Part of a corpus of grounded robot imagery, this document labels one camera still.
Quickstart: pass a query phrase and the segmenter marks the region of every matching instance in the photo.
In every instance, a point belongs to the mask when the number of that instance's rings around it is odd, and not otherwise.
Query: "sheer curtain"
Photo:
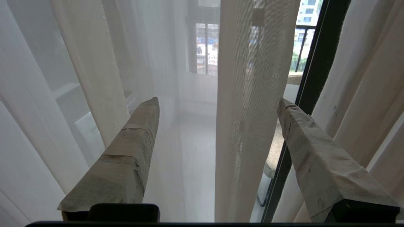
[[[64,195],[137,105],[158,96],[143,202],[162,222],[248,221],[298,8],[0,0],[0,220],[60,220]]]
[[[352,1],[313,118],[402,206],[402,1]],[[292,169],[273,222],[309,221]]]

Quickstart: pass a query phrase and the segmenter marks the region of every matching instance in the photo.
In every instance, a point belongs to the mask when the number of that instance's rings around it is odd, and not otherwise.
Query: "tan paper wrapping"
[[[278,117],[310,218],[324,222],[342,199],[399,205],[298,106],[283,99]]]
[[[141,103],[58,209],[77,212],[99,203],[141,203],[159,118],[157,97]]]

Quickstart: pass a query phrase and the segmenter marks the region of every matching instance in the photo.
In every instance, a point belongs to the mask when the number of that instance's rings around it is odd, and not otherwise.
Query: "floor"
[[[288,84],[284,97],[294,99],[298,87]],[[159,206],[161,222],[214,222],[216,105],[182,103],[187,110],[175,112],[172,105],[164,106],[170,100],[160,99],[160,112],[165,113],[160,117],[167,117],[164,122],[169,123],[159,126],[143,202]],[[274,169],[283,143],[279,127],[267,160]],[[270,180],[262,175],[261,201]],[[256,201],[250,222],[260,222],[263,211]]]

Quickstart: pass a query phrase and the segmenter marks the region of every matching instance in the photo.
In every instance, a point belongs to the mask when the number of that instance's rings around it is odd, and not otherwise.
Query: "black window frame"
[[[306,67],[295,104],[312,114],[334,61],[339,36],[350,0],[324,0],[311,43]],[[270,223],[278,206],[292,160],[283,144],[275,176],[267,191],[267,201],[261,222]]]

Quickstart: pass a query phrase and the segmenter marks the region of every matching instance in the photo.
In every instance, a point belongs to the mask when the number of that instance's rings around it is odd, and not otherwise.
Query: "tree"
[[[290,72],[294,72],[296,70],[297,61],[299,59],[299,55],[293,52],[292,55],[292,62],[290,63]],[[303,72],[304,67],[306,66],[307,58],[300,58],[299,68],[297,69],[298,72]]]

